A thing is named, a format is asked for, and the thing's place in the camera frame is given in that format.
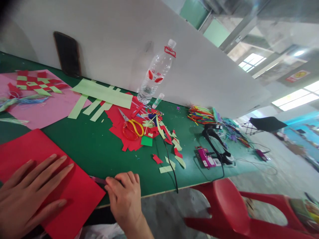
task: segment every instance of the warning sign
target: warning sign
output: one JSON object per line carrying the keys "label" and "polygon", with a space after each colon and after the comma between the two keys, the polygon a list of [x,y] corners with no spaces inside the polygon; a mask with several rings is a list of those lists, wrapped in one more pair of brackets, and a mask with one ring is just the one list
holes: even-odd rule
{"label": "warning sign", "polygon": [[286,79],[286,81],[289,81],[289,82],[296,82],[297,80],[305,77],[306,75],[309,75],[310,72],[309,71],[304,71],[304,70],[301,70],[301,71],[298,71],[296,72],[295,74],[291,75],[290,77],[288,77]]}

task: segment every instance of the yellow scissor handle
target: yellow scissor handle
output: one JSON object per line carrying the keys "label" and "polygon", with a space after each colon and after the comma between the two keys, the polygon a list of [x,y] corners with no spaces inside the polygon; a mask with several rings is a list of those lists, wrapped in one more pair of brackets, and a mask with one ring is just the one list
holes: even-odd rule
{"label": "yellow scissor handle", "polygon": [[[138,123],[136,120],[134,120],[134,119],[129,120],[129,122],[133,125],[135,133],[136,133],[139,137],[142,137],[142,136],[144,135],[144,128],[143,128],[143,126],[142,126],[140,123]],[[138,124],[138,125],[141,127],[141,129],[142,129],[142,134],[139,134],[139,132],[137,131],[137,129],[136,129],[134,123]]]}

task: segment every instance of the bottle label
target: bottle label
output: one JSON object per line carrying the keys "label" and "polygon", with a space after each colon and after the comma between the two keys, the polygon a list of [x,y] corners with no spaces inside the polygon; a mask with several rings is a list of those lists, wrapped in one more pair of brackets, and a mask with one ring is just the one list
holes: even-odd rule
{"label": "bottle label", "polygon": [[148,78],[149,78],[150,80],[155,81],[155,83],[161,83],[162,80],[164,79],[163,76],[162,76],[162,74],[159,73],[159,72],[156,72],[155,70],[152,70],[152,71],[149,70],[149,72],[148,72]]}

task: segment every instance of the window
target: window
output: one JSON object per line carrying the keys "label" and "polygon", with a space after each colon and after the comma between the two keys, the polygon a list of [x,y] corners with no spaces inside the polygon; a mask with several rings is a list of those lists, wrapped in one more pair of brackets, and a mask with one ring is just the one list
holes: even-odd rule
{"label": "window", "polygon": [[264,60],[266,60],[265,57],[252,53],[242,63],[240,63],[239,66],[245,72],[250,72],[252,69],[255,68],[255,66],[258,66]]}
{"label": "window", "polygon": [[283,111],[287,111],[317,99],[319,99],[319,81],[282,97],[274,101],[273,104]]}

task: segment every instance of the green table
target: green table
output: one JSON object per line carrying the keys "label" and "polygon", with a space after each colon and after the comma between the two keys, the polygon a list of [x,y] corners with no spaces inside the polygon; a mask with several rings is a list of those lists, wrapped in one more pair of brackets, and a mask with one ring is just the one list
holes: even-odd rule
{"label": "green table", "polygon": [[[43,70],[48,69],[57,77],[74,87],[79,83],[78,79],[66,76],[61,70],[48,67],[29,60],[18,58],[12,55],[0,53],[0,73],[14,72],[15,70]],[[187,118],[187,108],[176,109],[176,104],[162,101],[157,109],[164,113],[163,122],[168,130],[173,129],[183,148],[186,169],[183,169],[174,158],[173,146],[168,145],[169,158],[176,163],[176,177],[179,188],[185,188],[196,184],[212,181],[222,176],[221,167],[206,169],[202,162],[195,156],[195,146],[202,146],[212,150],[208,142],[201,136],[203,126],[197,126]],[[165,162],[166,149],[160,136],[153,140],[153,147],[143,146],[138,151],[122,151],[121,140],[109,131],[112,127],[110,119],[105,113],[96,121],[90,121],[91,116],[80,113],[77,119],[64,118],[42,131],[66,152],[88,175],[99,178],[107,176],[114,177],[120,172],[133,171],[138,173],[141,180],[142,196],[163,193],[175,189],[173,172],[160,174],[159,168],[168,166]],[[9,113],[0,114],[1,118],[12,117]],[[11,141],[30,130],[13,123],[0,122],[0,144]],[[244,158],[253,162],[263,162],[252,149],[246,148],[242,143],[226,141],[229,152],[235,158]],[[164,162],[157,165],[152,159],[156,154]],[[225,168],[225,176],[230,177],[256,170],[255,166],[238,161],[236,167]],[[109,203],[108,196],[105,196],[100,205]]]}

